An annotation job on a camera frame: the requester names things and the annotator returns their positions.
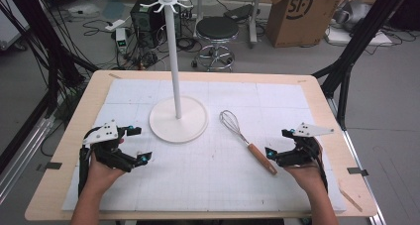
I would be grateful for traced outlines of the thin wooden stick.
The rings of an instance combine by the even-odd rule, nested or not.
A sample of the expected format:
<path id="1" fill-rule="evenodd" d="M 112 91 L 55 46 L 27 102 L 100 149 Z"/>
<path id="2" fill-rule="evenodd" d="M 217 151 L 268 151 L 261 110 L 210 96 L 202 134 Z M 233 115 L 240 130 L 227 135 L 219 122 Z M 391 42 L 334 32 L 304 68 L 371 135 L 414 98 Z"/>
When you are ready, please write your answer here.
<path id="1" fill-rule="evenodd" d="M 363 212 L 363 209 L 342 188 L 340 192 L 358 211 Z"/>

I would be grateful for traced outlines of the cardboard box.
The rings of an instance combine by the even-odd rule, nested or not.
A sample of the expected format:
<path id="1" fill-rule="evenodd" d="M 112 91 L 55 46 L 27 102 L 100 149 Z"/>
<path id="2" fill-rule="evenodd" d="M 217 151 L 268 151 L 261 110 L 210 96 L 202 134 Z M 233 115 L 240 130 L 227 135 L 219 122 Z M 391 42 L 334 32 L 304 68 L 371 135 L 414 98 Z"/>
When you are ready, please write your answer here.
<path id="1" fill-rule="evenodd" d="M 341 0 L 270 0 L 265 35 L 275 48 L 318 45 Z"/>

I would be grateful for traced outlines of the black round stool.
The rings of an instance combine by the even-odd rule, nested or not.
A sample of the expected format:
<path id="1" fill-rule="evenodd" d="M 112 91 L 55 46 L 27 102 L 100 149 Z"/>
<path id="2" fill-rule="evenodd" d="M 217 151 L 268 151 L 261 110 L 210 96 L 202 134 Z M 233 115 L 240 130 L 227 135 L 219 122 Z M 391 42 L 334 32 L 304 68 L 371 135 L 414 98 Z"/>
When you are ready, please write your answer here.
<path id="1" fill-rule="evenodd" d="M 193 61 L 192 67 L 204 66 L 211 70 L 232 70 L 235 62 L 234 53 L 226 47 L 239 34 L 237 23 L 228 17 L 208 17 L 200 20 L 195 28 L 196 36 L 209 43 L 201 48 Z"/>

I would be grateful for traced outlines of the white flat board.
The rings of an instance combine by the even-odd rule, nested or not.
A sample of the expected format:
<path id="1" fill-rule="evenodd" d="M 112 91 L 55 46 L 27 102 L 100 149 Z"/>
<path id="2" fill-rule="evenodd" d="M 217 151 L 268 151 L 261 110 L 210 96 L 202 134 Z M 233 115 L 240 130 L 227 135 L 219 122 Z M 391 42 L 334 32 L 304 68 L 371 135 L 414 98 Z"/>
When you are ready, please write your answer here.
<path id="1" fill-rule="evenodd" d="M 335 28 L 332 26 L 328 27 L 325 31 L 325 39 L 329 44 L 339 46 L 345 46 L 352 40 L 360 40 L 357 35 L 351 36 L 351 33 L 345 29 Z M 393 45 L 393 41 L 383 32 L 377 32 L 373 35 L 368 44 L 373 47 L 390 47 Z"/>

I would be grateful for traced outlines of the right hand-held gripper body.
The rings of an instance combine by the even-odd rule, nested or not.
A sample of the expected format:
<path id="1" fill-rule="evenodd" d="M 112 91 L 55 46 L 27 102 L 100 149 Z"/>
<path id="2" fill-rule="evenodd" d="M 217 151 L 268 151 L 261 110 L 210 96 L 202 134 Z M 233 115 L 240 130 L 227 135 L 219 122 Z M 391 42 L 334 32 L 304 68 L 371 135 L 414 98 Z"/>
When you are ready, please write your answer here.
<path id="1" fill-rule="evenodd" d="M 295 148 L 291 151 L 278 153 L 275 162 L 282 168 L 291 166 L 302 166 L 318 158 L 320 154 L 320 143 L 317 136 L 333 134 L 333 128 L 325 128 L 307 123 L 301 123 L 294 130 L 296 139 Z"/>

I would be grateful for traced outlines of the white power strip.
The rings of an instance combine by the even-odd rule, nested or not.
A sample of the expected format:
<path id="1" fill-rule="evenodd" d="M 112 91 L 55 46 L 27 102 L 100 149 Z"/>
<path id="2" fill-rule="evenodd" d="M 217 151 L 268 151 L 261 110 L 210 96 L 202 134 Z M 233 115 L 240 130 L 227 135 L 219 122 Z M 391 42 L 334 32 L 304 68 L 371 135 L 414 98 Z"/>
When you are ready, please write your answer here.
<path id="1" fill-rule="evenodd" d="M 113 23 L 111 23 L 109 26 L 106 26 L 106 27 L 105 27 L 105 30 L 107 30 L 107 31 L 113 31 L 113 30 L 115 30 L 116 28 L 119 28 L 120 26 L 122 26 L 125 22 L 126 22 L 126 21 L 121 20 L 121 19 L 116 20 L 116 21 L 114 21 Z"/>

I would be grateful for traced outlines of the grey metal stand pole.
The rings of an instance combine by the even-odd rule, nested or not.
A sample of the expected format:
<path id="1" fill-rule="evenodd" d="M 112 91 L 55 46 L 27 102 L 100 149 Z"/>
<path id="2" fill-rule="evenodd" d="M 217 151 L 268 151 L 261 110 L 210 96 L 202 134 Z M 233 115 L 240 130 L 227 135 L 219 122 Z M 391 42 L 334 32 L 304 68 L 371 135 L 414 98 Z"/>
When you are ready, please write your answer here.
<path id="1" fill-rule="evenodd" d="M 248 22 L 248 30 L 249 30 L 249 48 L 252 49 L 256 43 L 258 42 L 257 36 L 257 13 L 259 9 L 260 0 L 253 0 L 253 11 L 251 17 L 249 18 Z"/>

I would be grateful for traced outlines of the person's left hand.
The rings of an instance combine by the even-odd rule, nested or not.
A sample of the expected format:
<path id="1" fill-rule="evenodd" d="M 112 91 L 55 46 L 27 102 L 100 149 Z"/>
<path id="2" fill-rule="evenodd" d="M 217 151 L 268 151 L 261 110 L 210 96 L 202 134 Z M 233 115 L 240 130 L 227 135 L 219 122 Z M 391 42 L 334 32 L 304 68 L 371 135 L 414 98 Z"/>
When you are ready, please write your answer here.
<path id="1" fill-rule="evenodd" d="M 84 188 L 96 192 L 106 191 L 124 172 L 120 169 L 111 169 L 98 162 L 96 155 L 91 155 L 88 179 Z"/>

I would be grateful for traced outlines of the white grid mat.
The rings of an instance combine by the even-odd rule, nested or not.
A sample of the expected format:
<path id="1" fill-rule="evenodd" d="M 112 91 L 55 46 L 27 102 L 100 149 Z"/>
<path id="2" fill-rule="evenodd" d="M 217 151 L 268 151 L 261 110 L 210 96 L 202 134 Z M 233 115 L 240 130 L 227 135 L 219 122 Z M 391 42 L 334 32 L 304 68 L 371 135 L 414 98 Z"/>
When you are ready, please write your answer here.
<path id="1" fill-rule="evenodd" d="M 151 160 L 121 176 L 105 193 L 103 211 L 307 212 L 305 192 L 284 170 L 270 174 L 249 152 L 242 139 L 219 121 L 233 112 L 244 137 L 260 150 L 293 149 L 284 129 L 312 123 L 299 85 L 183 81 L 182 94 L 202 102 L 209 114 L 206 131 L 185 144 L 159 139 L 151 130 L 152 108 L 172 95 L 168 80 L 116 79 L 96 118 L 96 125 L 114 120 L 120 126 L 142 128 L 126 138 L 129 155 L 150 153 Z"/>

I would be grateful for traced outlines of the black computer tower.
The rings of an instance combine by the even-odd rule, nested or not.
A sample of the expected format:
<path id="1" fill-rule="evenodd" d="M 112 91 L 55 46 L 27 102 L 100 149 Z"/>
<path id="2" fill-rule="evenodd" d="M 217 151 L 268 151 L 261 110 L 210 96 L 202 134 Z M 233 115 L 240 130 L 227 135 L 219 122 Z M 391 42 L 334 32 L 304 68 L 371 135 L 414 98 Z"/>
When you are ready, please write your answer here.
<path id="1" fill-rule="evenodd" d="M 138 45 L 153 49 L 158 46 L 158 30 L 164 25 L 164 12 L 157 13 L 158 6 L 150 7 L 152 1 L 137 0 L 130 11 Z"/>

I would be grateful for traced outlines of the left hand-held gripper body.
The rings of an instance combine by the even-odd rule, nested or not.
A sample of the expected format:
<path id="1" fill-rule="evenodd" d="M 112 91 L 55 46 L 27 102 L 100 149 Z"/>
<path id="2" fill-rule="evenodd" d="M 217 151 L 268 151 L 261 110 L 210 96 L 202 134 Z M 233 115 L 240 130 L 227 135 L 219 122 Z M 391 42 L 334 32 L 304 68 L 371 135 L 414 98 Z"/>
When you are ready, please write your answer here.
<path id="1" fill-rule="evenodd" d="M 86 169 L 89 166 L 91 153 L 96 155 L 98 162 L 111 169 L 120 169 L 130 172 L 134 167 L 134 157 L 124 154 L 119 145 L 123 137 L 119 135 L 119 128 L 114 120 L 103 126 L 89 130 L 83 138 L 79 152 L 79 167 Z"/>

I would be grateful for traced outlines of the small device with green display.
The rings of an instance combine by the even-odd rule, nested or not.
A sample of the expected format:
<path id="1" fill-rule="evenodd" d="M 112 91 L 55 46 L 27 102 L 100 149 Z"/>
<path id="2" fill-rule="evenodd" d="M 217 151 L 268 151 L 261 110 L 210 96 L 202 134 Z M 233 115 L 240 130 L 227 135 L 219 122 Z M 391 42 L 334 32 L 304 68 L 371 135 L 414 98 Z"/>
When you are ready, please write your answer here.
<path id="1" fill-rule="evenodd" d="M 127 33 L 125 28 L 117 28 L 115 30 L 115 41 L 118 51 L 121 54 L 125 54 L 128 47 Z"/>

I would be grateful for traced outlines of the person's right hand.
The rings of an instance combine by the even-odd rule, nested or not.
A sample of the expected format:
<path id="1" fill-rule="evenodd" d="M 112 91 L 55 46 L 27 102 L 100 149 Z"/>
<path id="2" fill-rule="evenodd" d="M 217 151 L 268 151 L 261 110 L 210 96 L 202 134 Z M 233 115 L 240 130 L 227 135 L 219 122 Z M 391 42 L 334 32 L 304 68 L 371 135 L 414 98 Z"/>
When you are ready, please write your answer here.
<path id="1" fill-rule="evenodd" d="M 323 165 L 323 148 L 320 148 L 320 154 L 317 159 L 303 166 L 291 166 L 284 168 L 293 176 L 297 184 L 307 193 L 326 193 L 327 189 L 321 175 Z"/>

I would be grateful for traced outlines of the grey appliance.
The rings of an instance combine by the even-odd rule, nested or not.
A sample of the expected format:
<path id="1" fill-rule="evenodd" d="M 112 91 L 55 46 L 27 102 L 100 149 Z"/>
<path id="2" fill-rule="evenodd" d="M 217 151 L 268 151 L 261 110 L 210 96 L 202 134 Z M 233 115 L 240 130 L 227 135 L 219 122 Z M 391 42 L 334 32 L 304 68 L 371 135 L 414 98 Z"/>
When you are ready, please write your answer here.
<path id="1" fill-rule="evenodd" d="M 370 9 L 370 4 L 362 0 L 344 0 L 335 11 L 333 19 L 346 31 L 352 32 L 355 26 L 367 16 Z"/>

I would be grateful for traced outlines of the white hook stand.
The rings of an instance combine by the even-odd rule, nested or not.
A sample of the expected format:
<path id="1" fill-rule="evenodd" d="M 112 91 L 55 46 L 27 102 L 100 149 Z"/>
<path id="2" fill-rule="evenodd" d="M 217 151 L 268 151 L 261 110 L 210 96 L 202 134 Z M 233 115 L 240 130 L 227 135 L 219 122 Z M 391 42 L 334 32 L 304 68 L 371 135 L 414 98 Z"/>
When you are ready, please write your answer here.
<path id="1" fill-rule="evenodd" d="M 189 0 L 150 0 L 149 7 L 158 6 L 156 13 L 164 11 L 169 51 L 173 97 L 157 103 L 150 113 L 150 126 L 160 139 L 174 144 L 191 142 L 200 137 L 209 123 L 206 107 L 197 99 L 182 96 L 179 86 L 178 59 L 175 38 L 175 7 Z"/>

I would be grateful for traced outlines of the black metal frame stand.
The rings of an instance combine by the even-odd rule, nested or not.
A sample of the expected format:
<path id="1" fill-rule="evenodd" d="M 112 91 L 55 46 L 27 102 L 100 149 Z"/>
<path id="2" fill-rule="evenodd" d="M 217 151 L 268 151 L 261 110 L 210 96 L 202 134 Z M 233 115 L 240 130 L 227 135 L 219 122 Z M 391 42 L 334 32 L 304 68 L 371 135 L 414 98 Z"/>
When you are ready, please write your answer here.
<path id="1" fill-rule="evenodd" d="M 77 56 L 64 46 L 39 0 L 12 0 L 12 2 L 29 24 L 31 33 L 18 23 L 17 18 L 5 5 L 0 4 L 0 10 L 27 40 L 38 63 L 47 68 L 49 79 L 45 96 L 0 155 L 0 174 L 12 161 L 43 113 L 48 111 L 52 114 L 57 107 L 58 82 L 61 81 L 66 87 L 80 85 L 84 77 L 76 69 L 77 65 L 91 72 L 99 70 L 99 67 Z"/>
<path id="2" fill-rule="evenodd" d="M 367 16 L 354 32 L 354 35 L 357 35 L 360 40 L 350 41 L 337 60 L 329 66 L 313 73 L 313 76 L 316 78 L 326 77 L 321 84 L 321 89 L 327 99 L 333 99 L 336 89 L 340 88 L 336 121 L 343 129 L 347 129 L 346 110 L 352 69 L 368 46 L 373 35 L 384 25 L 385 20 L 402 1 L 376 0 L 367 13 Z"/>

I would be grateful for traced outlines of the aluminium rail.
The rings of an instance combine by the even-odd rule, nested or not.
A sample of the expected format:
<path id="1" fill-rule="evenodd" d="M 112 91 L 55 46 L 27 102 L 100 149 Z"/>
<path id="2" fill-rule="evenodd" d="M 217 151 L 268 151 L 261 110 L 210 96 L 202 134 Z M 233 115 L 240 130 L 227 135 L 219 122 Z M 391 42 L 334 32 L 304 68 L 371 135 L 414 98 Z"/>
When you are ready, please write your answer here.
<path id="1" fill-rule="evenodd" d="M 334 115 L 337 116 L 338 115 L 338 106 L 335 102 L 334 99 L 327 99 L 327 103 Z M 338 136 L 341 135 L 340 137 L 342 138 L 341 141 L 343 141 L 343 143 L 341 143 L 342 145 L 346 145 L 347 150 L 344 152 L 343 149 L 340 149 L 342 151 L 342 153 L 346 156 L 346 158 L 352 157 L 351 162 L 350 162 L 350 166 L 345 166 L 346 168 L 346 172 L 347 168 L 360 168 L 360 169 L 365 169 L 359 159 L 359 156 L 356 152 L 356 149 L 354 147 L 354 144 L 351 140 L 350 134 L 348 133 L 347 129 L 343 129 L 342 126 L 340 126 L 340 124 L 338 123 L 338 129 L 334 129 L 334 135 Z M 368 182 L 368 177 L 367 176 L 362 176 L 362 178 L 364 183 L 365 183 L 365 190 L 368 190 L 369 195 L 367 195 L 367 197 L 369 197 L 369 199 L 374 202 L 375 205 L 375 214 L 373 216 L 368 217 L 368 221 L 370 225 L 386 225 L 385 219 L 382 215 L 382 212 L 379 208 L 379 205 L 376 201 L 376 198 L 373 194 L 373 191 L 371 189 L 371 186 Z"/>
<path id="2" fill-rule="evenodd" d="M 0 205 L 2 205 L 19 177 L 23 174 L 25 168 L 40 148 L 42 142 L 52 129 L 55 116 L 44 117 L 40 119 L 24 137 L 20 144 L 21 148 L 17 155 L 6 166 L 6 169 L 0 175 Z"/>

